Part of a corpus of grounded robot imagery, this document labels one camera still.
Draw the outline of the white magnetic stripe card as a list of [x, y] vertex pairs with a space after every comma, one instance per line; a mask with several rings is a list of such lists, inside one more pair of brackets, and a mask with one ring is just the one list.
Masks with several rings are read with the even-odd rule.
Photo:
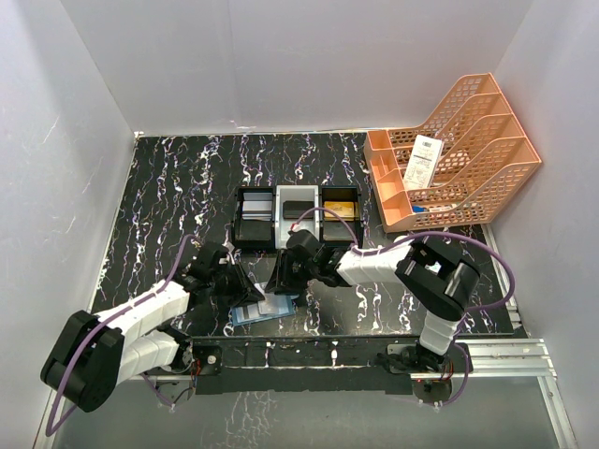
[[271, 192], [244, 192], [241, 202], [241, 218], [250, 221], [269, 221], [272, 215]]

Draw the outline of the three-compartment black white tray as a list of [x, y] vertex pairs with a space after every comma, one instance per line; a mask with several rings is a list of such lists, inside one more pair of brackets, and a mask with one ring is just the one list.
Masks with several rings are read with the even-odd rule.
[[307, 230], [333, 248], [363, 244], [361, 193], [356, 186], [275, 185], [240, 187], [230, 238], [244, 251], [274, 252], [289, 233]]

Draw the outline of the blue leather card holder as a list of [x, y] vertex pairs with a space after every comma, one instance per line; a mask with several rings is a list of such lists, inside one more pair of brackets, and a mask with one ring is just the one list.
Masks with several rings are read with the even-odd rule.
[[297, 296], [266, 294], [264, 298], [264, 300], [257, 303], [261, 311], [273, 311], [275, 307], [287, 306], [290, 310], [289, 315], [295, 313], [294, 300]]

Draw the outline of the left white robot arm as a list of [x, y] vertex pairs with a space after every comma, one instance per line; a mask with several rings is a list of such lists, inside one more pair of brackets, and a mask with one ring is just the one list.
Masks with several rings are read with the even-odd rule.
[[168, 324], [193, 310], [203, 290], [229, 308], [264, 298], [226, 246], [207, 242], [189, 261], [177, 258], [147, 292], [110, 310], [73, 313], [41, 369], [42, 383], [89, 413], [118, 384], [180, 363], [189, 343]]

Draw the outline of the orange mesh file organizer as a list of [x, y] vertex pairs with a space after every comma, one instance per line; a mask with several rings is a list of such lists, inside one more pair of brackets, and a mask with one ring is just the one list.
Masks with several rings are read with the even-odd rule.
[[[419, 136], [444, 146], [430, 187], [412, 189], [406, 170]], [[488, 224], [542, 163], [490, 73], [459, 78], [418, 126], [368, 131], [364, 154], [388, 233]]]

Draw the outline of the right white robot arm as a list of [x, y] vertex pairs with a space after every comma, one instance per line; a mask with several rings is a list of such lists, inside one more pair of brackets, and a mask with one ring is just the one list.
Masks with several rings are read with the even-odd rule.
[[320, 242], [311, 232], [293, 232], [277, 253], [264, 287], [276, 295], [300, 295], [310, 281], [350, 287], [400, 283], [427, 310], [416, 355], [440, 362], [446, 355], [476, 289], [480, 272], [460, 253], [427, 233], [381, 249], [346, 248]]

